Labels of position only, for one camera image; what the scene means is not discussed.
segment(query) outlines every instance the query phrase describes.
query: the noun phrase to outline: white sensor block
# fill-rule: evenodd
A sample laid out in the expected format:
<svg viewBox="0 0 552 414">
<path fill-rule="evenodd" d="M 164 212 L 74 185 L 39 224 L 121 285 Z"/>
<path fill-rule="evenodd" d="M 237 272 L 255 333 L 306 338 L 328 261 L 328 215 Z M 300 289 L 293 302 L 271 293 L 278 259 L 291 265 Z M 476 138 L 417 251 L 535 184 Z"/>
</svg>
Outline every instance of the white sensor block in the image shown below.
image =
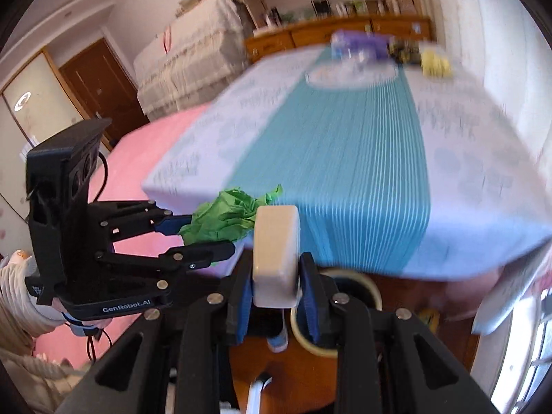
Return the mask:
<svg viewBox="0 0 552 414">
<path fill-rule="evenodd" d="M 294 205 L 259 207 L 253 239 L 253 303 L 260 308 L 297 304 L 299 211 Z"/>
</svg>

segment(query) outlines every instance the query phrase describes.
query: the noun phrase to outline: brown wooden door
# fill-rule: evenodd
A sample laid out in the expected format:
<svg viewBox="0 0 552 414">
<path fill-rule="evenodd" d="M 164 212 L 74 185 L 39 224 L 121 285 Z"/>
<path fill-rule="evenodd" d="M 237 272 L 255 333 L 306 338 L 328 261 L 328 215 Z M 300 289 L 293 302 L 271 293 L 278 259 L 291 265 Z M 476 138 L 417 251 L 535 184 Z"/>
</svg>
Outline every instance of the brown wooden door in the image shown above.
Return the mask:
<svg viewBox="0 0 552 414">
<path fill-rule="evenodd" d="M 101 39 L 60 68 L 90 117 L 111 118 L 106 137 L 113 144 L 148 123 L 136 88 Z"/>
</svg>

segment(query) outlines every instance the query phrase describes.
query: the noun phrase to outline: screw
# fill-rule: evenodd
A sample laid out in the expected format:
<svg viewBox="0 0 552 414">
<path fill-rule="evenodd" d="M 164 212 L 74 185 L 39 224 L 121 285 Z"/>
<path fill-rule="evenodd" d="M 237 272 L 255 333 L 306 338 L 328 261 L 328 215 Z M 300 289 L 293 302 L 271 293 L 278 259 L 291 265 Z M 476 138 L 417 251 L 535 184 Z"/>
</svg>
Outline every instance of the screw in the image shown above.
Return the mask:
<svg viewBox="0 0 552 414">
<path fill-rule="evenodd" d="M 403 321 L 407 321 L 412 317 L 412 313 L 406 308 L 399 308 L 397 311 L 395 311 L 395 315 Z"/>
<path fill-rule="evenodd" d="M 155 319 L 159 319 L 159 316 L 161 316 L 161 311 L 159 311 L 157 308 L 150 308 L 144 311 L 144 317 L 147 321 L 154 321 Z"/>
<path fill-rule="evenodd" d="M 335 293 L 332 300 L 334 304 L 345 305 L 349 303 L 349 296 L 345 293 Z"/>
<path fill-rule="evenodd" d="M 209 305 L 221 304 L 224 300 L 224 296 L 220 293 L 211 293 L 207 296 L 207 302 Z"/>
</svg>

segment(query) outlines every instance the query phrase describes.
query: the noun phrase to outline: black cable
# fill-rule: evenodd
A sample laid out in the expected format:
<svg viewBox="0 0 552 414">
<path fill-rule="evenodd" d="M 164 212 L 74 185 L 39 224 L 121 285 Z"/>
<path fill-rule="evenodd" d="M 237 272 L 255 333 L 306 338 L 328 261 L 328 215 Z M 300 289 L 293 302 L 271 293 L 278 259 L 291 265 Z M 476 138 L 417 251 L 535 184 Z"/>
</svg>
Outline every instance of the black cable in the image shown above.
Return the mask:
<svg viewBox="0 0 552 414">
<path fill-rule="evenodd" d="M 88 358 L 92 361 L 92 364 L 94 364 L 96 362 L 96 348 L 94 347 L 92 336 L 89 336 L 86 342 L 86 352 L 88 354 Z"/>
<path fill-rule="evenodd" d="M 113 342 L 111 341 L 111 338 L 107 334 L 107 331 L 102 330 L 101 333 L 105 334 L 107 336 L 107 340 L 109 341 L 109 347 L 113 347 Z"/>
<path fill-rule="evenodd" d="M 101 185 L 100 191 L 98 191 L 98 194 L 96 194 L 96 197 L 94 198 L 94 202 L 98 201 L 98 198 L 101 196 L 101 194 L 103 193 L 103 190 L 106 188 L 107 177 L 108 177 L 106 156 L 104 156 L 101 152 L 98 152 L 98 156 L 100 157 L 100 160 L 101 160 L 101 162 L 103 163 L 103 166 L 104 166 L 104 181 L 103 181 L 103 184 Z"/>
</svg>

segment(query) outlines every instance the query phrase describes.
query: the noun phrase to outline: beige sleeve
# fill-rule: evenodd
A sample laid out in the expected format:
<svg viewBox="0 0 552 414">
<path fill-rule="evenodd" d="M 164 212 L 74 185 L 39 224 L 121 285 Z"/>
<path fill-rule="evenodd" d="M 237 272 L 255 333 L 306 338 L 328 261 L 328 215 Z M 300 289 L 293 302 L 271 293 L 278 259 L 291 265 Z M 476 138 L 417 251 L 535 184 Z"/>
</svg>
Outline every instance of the beige sleeve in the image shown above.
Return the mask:
<svg viewBox="0 0 552 414">
<path fill-rule="evenodd" d="M 63 316 L 50 307 L 37 307 L 25 286 L 25 277 L 36 268 L 34 257 L 17 252 L 0 269 L 0 348 L 17 355 L 32 353 L 32 339 L 63 324 Z"/>
</svg>

